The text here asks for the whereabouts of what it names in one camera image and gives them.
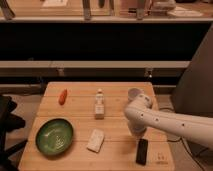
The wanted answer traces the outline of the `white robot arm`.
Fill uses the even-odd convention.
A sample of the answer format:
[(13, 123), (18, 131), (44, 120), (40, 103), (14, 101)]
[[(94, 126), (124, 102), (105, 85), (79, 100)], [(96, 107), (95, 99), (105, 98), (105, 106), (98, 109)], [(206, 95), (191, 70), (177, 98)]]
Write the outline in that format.
[(213, 150), (213, 118), (161, 112), (151, 106), (151, 99), (139, 94), (125, 107), (124, 115), (133, 135), (141, 135), (149, 126)]

